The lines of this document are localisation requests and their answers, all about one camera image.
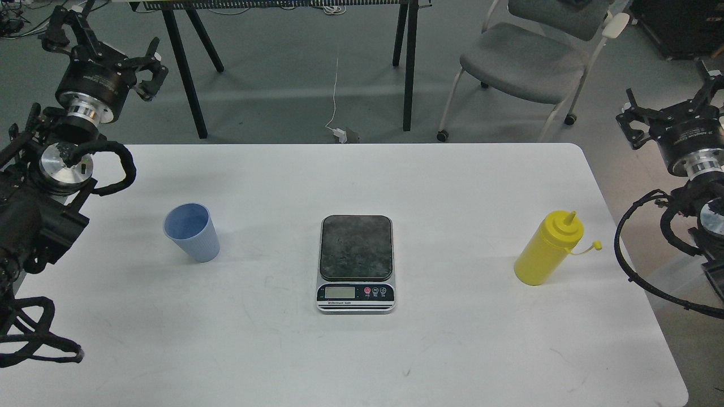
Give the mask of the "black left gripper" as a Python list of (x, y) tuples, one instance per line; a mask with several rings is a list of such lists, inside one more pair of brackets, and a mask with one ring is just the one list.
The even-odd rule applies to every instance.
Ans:
[[(92, 10), (93, 6), (55, 7), (45, 33), (40, 35), (41, 47), (70, 58), (55, 93), (61, 106), (69, 109), (71, 101), (79, 98), (96, 109), (100, 123), (114, 123), (130, 89), (150, 102), (160, 92), (169, 70), (157, 52), (159, 38), (152, 39), (142, 57), (130, 58), (117, 49), (106, 49), (99, 59), (100, 41), (88, 23)], [(139, 81), (139, 72), (150, 72), (152, 77)]]

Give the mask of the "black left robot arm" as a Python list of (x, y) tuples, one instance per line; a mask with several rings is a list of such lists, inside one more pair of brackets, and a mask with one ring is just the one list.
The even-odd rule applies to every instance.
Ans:
[(57, 87), (58, 106), (34, 103), (25, 128), (8, 130), (2, 150), (2, 319), (16, 306), (15, 286), (26, 274), (54, 265), (74, 244), (88, 218), (88, 196), (129, 188), (136, 169), (129, 150), (109, 141), (102, 124), (119, 119), (131, 92), (151, 101), (168, 70), (154, 38), (140, 57), (99, 41), (88, 24), (93, 2), (57, 6), (41, 35), (51, 53), (69, 57)]

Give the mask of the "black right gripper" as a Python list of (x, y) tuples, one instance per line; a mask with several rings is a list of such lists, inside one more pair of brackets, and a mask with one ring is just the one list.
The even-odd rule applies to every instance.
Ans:
[[(648, 141), (659, 147), (668, 173), (674, 176), (698, 176), (722, 170), (721, 111), (711, 102), (722, 89), (722, 70), (709, 68), (703, 60), (695, 64), (703, 85), (688, 102), (662, 110), (641, 107), (631, 88), (626, 89), (628, 104), (615, 118), (632, 150)], [(648, 127), (634, 129), (632, 123)]]

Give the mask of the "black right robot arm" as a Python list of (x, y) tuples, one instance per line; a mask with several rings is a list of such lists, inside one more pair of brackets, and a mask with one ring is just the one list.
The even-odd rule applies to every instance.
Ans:
[(686, 178), (683, 187), (650, 196), (665, 208), (662, 236), (691, 257), (702, 256), (704, 276), (722, 297), (722, 109), (713, 98), (722, 90), (722, 72), (696, 62), (703, 85), (685, 101), (662, 109), (639, 106), (631, 89), (616, 116), (631, 149), (654, 141), (671, 175)]

